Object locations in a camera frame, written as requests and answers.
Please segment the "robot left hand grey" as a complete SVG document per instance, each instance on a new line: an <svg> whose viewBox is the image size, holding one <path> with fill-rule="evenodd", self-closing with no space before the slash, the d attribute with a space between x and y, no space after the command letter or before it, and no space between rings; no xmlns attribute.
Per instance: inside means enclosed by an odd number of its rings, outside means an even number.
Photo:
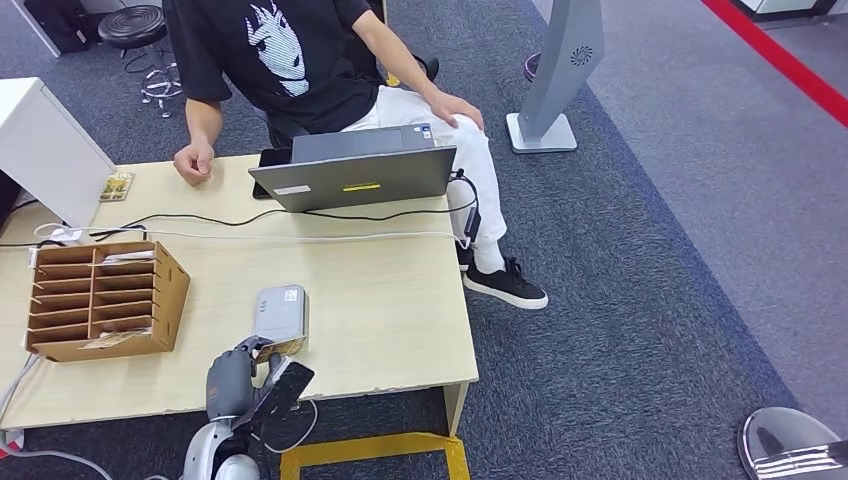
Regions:
<svg viewBox="0 0 848 480"><path fill-rule="evenodd" d="M271 394L283 368L283 356L271 339L251 336L216 357L206 376L206 414L210 421L248 423ZM269 371L260 387L253 384L260 364Z"/></svg>

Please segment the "person's right hand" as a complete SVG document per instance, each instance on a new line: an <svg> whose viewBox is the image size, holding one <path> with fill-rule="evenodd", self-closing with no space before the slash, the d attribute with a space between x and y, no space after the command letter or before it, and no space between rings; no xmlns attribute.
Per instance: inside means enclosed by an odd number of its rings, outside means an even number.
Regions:
<svg viewBox="0 0 848 480"><path fill-rule="evenodd" d="M214 149L207 141L192 141L175 153L173 166L183 180L197 186L210 178L213 159Z"/></svg>

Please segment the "person's left hand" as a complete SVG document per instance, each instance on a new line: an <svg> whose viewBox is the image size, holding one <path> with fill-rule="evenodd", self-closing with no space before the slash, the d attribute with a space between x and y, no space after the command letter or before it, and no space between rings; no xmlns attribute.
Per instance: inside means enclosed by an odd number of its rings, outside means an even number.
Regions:
<svg viewBox="0 0 848 480"><path fill-rule="evenodd" d="M432 113L453 128L459 123L457 118L464 116L470 119L479 130L484 130L483 116L478 108L465 99L450 95L439 89L424 96Z"/></svg>

